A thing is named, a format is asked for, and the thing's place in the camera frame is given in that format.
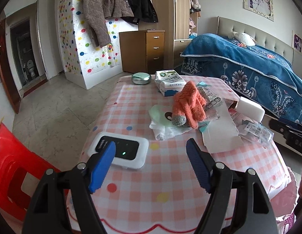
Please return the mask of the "white portable wifi device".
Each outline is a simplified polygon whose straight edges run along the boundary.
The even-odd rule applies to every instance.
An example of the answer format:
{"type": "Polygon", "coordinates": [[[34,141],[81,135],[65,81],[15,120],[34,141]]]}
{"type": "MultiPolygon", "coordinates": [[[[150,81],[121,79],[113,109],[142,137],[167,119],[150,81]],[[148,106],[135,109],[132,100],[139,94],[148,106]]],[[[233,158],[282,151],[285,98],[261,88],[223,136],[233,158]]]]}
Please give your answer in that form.
{"type": "Polygon", "coordinates": [[[123,168],[140,169],[144,166],[149,148],[149,140],[143,137],[100,132],[88,148],[87,155],[99,153],[110,142],[115,143],[113,165],[123,168]]]}

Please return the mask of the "white sponge block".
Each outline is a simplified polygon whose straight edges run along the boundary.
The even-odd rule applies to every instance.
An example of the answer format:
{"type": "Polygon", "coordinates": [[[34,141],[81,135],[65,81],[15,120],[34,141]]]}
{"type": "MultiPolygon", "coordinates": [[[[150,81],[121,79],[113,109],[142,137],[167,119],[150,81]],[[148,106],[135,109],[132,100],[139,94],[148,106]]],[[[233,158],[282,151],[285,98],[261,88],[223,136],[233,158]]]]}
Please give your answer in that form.
{"type": "Polygon", "coordinates": [[[265,110],[260,104],[245,97],[240,97],[235,110],[238,113],[241,113],[244,116],[251,118],[252,120],[257,121],[259,123],[262,122],[265,115],[265,110]]]}

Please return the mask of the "dark red door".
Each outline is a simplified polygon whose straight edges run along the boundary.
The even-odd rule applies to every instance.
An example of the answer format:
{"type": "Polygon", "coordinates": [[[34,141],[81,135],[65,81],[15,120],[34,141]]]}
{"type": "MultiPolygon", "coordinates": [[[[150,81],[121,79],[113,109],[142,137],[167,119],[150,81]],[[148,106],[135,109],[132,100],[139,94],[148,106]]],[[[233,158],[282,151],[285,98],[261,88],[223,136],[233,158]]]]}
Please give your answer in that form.
{"type": "Polygon", "coordinates": [[[18,114],[21,97],[18,89],[16,88],[9,65],[5,40],[5,19],[0,20],[0,77],[9,103],[11,104],[13,111],[18,114]]]}

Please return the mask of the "wooden wardrobe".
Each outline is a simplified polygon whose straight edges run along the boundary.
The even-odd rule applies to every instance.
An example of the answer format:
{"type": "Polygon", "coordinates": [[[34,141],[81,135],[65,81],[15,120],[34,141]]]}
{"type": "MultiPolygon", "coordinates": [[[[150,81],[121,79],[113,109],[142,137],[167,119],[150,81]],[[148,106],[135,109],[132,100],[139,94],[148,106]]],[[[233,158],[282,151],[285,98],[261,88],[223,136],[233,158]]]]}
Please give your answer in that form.
{"type": "Polygon", "coordinates": [[[190,0],[152,0],[157,23],[139,22],[139,30],[164,30],[164,69],[182,63],[180,53],[190,43],[189,35],[198,32],[199,12],[190,13],[190,0]]]}

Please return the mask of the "blue floral bedspread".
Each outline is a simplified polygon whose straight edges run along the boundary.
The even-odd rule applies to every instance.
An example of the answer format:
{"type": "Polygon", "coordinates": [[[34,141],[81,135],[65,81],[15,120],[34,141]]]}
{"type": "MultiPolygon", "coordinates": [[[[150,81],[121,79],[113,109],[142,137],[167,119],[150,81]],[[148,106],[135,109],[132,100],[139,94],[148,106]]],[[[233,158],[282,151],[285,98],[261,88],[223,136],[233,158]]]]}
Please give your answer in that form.
{"type": "Polygon", "coordinates": [[[280,54],[206,33],[193,39],[181,57],[182,73],[219,78],[274,116],[302,124],[302,79],[280,54]]]}

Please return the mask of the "white tissue pack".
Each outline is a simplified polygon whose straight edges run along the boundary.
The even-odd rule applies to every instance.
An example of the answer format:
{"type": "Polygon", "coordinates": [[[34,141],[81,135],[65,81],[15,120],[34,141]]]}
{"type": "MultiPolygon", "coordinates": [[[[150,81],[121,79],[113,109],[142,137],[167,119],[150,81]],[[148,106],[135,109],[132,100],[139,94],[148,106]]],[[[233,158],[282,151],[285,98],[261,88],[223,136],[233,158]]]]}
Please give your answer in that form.
{"type": "Polygon", "coordinates": [[[186,85],[186,81],[175,70],[157,71],[154,80],[164,97],[174,96],[186,85]]]}

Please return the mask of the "pink checkered tablecloth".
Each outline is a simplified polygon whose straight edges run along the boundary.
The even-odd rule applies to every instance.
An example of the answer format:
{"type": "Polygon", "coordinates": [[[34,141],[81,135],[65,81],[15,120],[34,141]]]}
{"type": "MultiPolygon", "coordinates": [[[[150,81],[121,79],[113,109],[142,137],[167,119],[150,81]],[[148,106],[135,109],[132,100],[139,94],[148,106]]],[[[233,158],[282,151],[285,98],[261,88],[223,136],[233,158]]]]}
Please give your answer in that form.
{"type": "MultiPolygon", "coordinates": [[[[172,97],[163,97],[154,80],[134,85],[131,76],[117,80],[97,120],[90,129],[80,162],[88,160],[87,150],[100,132],[144,137],[149,140],[146,162],[139,170],[111,166],[93,202],[107,233],[193,233],[209,194],[202,189],[187,157],[185,145],[194,138],[203,145],[198,130],[165,141],[156,141],[149,128],[149,110],[154,105],[169,106],[172,97]]],[[[244,146],[213,154],[216,161],[232,170],[253,168],[269,199],[290,182],[288,168],[275,144],[264,148],[244,141],[244,146]]]]}

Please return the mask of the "white toilet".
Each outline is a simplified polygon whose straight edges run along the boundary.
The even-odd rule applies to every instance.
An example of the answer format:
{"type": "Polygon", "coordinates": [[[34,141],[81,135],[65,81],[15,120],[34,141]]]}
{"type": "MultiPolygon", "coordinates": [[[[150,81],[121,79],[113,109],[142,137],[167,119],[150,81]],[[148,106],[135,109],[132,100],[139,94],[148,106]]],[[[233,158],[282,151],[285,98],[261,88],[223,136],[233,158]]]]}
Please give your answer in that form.
{"type": "Polygon", "coordinates": [[[28,60],[27,69],[28,69],[28,72],[29,72],[31,78],[35,78],[36,77],[35,65],[34,65],[34,62],[32,60],[28,60]]]}

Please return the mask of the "polka dot white cabinet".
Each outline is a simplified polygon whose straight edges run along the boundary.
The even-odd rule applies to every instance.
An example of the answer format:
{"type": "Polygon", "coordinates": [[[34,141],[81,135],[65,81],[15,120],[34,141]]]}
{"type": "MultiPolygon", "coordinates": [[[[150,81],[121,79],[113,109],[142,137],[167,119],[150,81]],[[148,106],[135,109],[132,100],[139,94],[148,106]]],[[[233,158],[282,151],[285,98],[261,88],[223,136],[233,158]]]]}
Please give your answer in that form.
{"type": "Polygon", "coordinates": [[[58,43],[66,79],[84,89],[123,71],[119,34],[137,31],[123,19],[106,19],[111,43],[96,47],[94,34],[87,23],[81,0],[55,0],[58,43]]]}

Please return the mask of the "green frog plush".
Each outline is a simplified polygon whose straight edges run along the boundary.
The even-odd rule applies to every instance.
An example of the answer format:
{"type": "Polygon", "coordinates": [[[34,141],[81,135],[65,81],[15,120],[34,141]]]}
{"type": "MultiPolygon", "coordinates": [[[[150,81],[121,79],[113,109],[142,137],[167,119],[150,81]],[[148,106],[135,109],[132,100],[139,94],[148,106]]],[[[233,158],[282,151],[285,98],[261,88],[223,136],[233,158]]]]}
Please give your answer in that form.
{"type": "Polygon", "coordinates": [[[190,127],[178,127],[172,123],[172,108],[170,106],[154,105],[149,110],[151,119],[149,128],[157,141],[165,141],[192,130],[190,127]]]}

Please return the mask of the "clear plastic wrapper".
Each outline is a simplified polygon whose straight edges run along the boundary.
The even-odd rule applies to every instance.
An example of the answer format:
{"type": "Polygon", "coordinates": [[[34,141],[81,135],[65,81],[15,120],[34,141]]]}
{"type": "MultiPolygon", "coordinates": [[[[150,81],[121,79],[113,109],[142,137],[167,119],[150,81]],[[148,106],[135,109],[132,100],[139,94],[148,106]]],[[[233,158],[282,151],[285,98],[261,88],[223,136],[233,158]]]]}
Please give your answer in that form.
{"type": "Polygon", "coordinates": [[[260,144],[264,148],[270,148],[272,146],[274,133],[271,130],[261,123],[238,113],[233,108],[230,108],[228,111],[236,125],[238,135],[241,138],[252,143],[260,144]]]}

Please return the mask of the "white pillow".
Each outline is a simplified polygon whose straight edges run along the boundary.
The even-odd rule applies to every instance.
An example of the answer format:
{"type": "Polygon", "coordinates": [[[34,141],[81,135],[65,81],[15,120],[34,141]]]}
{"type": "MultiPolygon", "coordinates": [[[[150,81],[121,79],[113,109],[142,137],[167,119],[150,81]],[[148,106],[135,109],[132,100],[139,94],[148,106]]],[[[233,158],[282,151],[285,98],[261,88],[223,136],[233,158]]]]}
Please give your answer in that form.
{"type": "Polygon", "coordinates": [[[228,38],[236,39],[239,42],[245,44],[246,46],[255,46],[257,44],[255,39],[247,33],[230,32],[228,34],[228,38]]]}

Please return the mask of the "orange knit glove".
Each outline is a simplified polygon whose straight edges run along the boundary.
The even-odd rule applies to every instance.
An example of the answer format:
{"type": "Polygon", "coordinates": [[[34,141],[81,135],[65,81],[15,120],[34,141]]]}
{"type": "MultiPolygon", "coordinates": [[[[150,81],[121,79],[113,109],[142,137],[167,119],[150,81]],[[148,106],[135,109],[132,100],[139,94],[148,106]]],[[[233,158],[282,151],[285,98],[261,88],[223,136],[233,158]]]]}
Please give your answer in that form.
{"type": "Polygon", "coordinates": [[[197,129],[199,123],[206,119],[204,107],[207,101],[202,97],[193,81],[189,81],[182,91],[174,95],[172,124],[197,129]]]}

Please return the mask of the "pink frilly trash bin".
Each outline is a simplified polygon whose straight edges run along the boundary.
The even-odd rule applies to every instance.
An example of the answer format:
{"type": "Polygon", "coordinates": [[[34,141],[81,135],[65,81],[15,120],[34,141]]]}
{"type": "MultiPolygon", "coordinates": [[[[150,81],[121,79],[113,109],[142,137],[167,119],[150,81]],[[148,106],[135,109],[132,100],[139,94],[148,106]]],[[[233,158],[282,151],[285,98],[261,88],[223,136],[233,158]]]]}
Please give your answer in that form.
{"type": "Polygon", "coordinates": [[[299,199],[299,184],[297,183],[295,173],[292,172],[290,167],[287,168],[291,182],[271,199],[271,205],[276,218],[277,231],[280,234],[288,233],[297,220],[294,209],[299,199]]]}

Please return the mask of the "white torn paper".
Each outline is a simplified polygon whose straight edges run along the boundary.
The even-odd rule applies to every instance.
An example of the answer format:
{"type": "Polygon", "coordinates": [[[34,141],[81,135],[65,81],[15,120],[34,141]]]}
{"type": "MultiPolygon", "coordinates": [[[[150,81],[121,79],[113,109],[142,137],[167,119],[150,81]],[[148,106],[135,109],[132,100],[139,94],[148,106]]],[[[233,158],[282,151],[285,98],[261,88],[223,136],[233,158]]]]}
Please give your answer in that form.
{"type": "Polygon", "coordinates": [[[212,121],[202,133],[203,144],[210,154],[228,152],[244,146],[227,106],[218,108],[220,118],[212,121]]]}

